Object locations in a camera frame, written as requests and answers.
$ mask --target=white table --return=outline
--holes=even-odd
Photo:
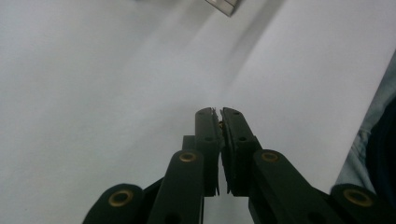
[[[164,175],[194,113],[243,112],[329,191],[396,48],[396,2],[0,3],[0,223],[80,223],[119,183]],[[247,199],[205,223],[251,223]]]

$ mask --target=dark fabric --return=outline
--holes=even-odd
[[[366,166],[378,197],[396,208],[396,98],[372,130]]]

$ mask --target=screw hole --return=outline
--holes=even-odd
[[[326,223],[326,218],[321,213],[317,213],[317,212],[309,213],[308,219],[311,223],[315,223],[315,224]]]
[[[113,193],[110,198],[108,198],[108,203],[113,207],[122,207],[129,203],[134,194],[128,189],[122,189]]]
[[[345,189],[344,197],[351,203],[361,207],[370,207],[373,205],[373,200],[367,194],[357,189]]]
[[[165,224],[178,224],[181,223],[181,217],[178,214],[168,214],[165,217]]]

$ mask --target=black plastic part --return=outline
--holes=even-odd
[[[136,221],[136,217],[143,196],[143,190],[138,186],[128,184],[114,186],[101,195],[88,212],[83,224],[139,223]]]
[[[334,186],[330,202],[346,223],[396,223],[396,211],[388,203],[371,191],[355,185]]]
[[[205,196],[219,194],[219,154],[223,144],[219,119],[214,108],[205,108],[195,114],[195,150],[205,157],[204,178]],[[186,136],[183,141],[190,145],[191,137]]]
[[[155,199],[157,198],[158,191],[160,190],[163,178],[157,180],[154,184],[148,186],[143,190],[144,200],[140,205],[139,214],[137,216],[137,223],[146,223],[149,219],[149,214],[151,212],[152,206],[154,205]]]
[[[172,157],[148,224],[201,224],[204,202],[204,157],[181,150]]]
[[[265,199],[276,223],[344,223],[281,153],[259,150],[253,160],[254,179],[263,197],[252,194],[250,200]],[[257,210],[262,209],[250,208],[252,215]]]
[[[183,136],[183,147],[182,150],[195,149],[195,136],[194,135],[184,135]]]
[[[227,191],[231,191],[233,196],[248,196],[252,179],[253,154],[262,147],[241,112],[224,107],[221,115],[221,129],[225,138],[221,158],[227,180]]]

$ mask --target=brass insert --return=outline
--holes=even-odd
[[[189,162],[189,161],[195,161],[197,159],[197,156],[192,152],[183,152],[180,154],[178,158],[181,161]]]
[[[129,203],[134,197],[134,193],[128,189],[121,189],[114,192],[110,198],[108,198],[108,203],[113,207],[122,207]]]
[[[344,197],[346,197],[348,201],[361,207],[370,207],[374,203],[367,194],[357,189],[344,189]]]
[[[262,159],[269,162],[279,161],[279,157],[274,152],[263,152]]]

